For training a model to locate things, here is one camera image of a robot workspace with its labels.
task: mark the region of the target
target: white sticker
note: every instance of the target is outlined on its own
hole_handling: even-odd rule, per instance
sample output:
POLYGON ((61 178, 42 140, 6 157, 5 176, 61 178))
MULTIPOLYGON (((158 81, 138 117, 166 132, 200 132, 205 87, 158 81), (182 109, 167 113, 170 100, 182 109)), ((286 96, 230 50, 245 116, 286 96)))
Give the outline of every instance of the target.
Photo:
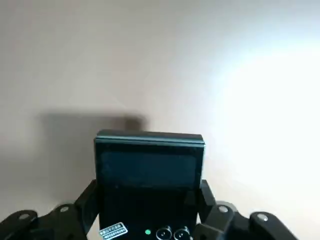
POLYGON ((104 229, 101 229, 100 235, 104 240, 111 240, 123 234, 126 234, 127 232, 128 229, 126 228, 126 226, 122 222, 118 222, 104 229))

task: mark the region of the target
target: screen bezel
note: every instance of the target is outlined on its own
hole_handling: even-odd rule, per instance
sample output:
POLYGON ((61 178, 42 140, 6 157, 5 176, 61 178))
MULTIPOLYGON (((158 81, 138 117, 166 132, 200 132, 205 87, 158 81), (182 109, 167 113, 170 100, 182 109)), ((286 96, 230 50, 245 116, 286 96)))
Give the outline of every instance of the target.
POLYGON ((204 156, 204 143, 186 143, 186 142, 152 142, 152 141, 126 141, 126 140, 114 140, 114 139, 100 139, 96 138, 94 141, 95 150, 95 167, 96 167, 96 180, 98 186, 110 187, 106 184, 105 179, 108 176, 101 174, 100 169, 104 164, 102 159, 102 153, 110 152, 126 152, 126 153, 151 153, 157 155, 186 155, 192 156, 195 159, 195 173, 193 183, 189 186, 177 186, 177 185, 164 185, 154 186, 155 188, 164 189, 180 189, 180 190, 198 190, 200 189, 202 168, 203 168, 203 156, 204 156))

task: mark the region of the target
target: display screen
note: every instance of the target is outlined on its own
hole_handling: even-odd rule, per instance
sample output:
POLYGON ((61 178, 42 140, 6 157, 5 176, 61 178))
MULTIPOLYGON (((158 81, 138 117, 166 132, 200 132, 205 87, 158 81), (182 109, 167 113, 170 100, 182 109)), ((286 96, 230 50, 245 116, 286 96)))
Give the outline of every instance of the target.
POLYGON ((188 188, 195 184, 196 164, 190 154, 104 151, 97 170, 112 186, 188 188))

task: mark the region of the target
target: beige wall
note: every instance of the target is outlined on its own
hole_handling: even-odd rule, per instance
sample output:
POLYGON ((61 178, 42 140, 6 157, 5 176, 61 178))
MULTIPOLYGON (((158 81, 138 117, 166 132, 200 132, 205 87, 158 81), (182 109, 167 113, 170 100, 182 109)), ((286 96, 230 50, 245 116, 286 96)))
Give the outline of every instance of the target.
POLYGON ((319 3, 1 0, 0 219, 73 200, 134 124, 203 134, 218 200, 320 239, 319 3))

